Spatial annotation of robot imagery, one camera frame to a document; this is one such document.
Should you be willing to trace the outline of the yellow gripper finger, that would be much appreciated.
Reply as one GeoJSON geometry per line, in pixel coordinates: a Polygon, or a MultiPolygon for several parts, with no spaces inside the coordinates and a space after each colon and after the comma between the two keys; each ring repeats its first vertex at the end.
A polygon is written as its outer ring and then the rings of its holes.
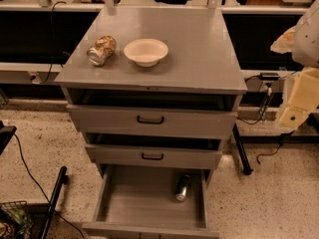
{"type": "Polygon", "coordinates": [[[299,128],[319,106],[319,70],[304,67],[284,81],[283,103],[279,107],[281,127],[299,128]]]}
{"type": "Polygon", "coordinates": [[[276,41],[273,42],[270,46],[270,50],[278,54],[291,53],[294,33],[295,26],[286,30],[276,41]]]}

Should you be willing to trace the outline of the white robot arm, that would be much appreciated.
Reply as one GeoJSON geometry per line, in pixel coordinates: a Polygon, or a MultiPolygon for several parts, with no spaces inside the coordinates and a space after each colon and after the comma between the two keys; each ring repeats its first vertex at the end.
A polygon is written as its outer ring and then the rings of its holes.
{"type": "Polygon", "coordinates": [[[284,81],[283,103],[277,122],[281,127],[299,128],[319,106],[319,18],[317,9],[309,9],[298,23],[284,32],[270,50],[290,53],[303,66],[296,76],[284,81]]]}

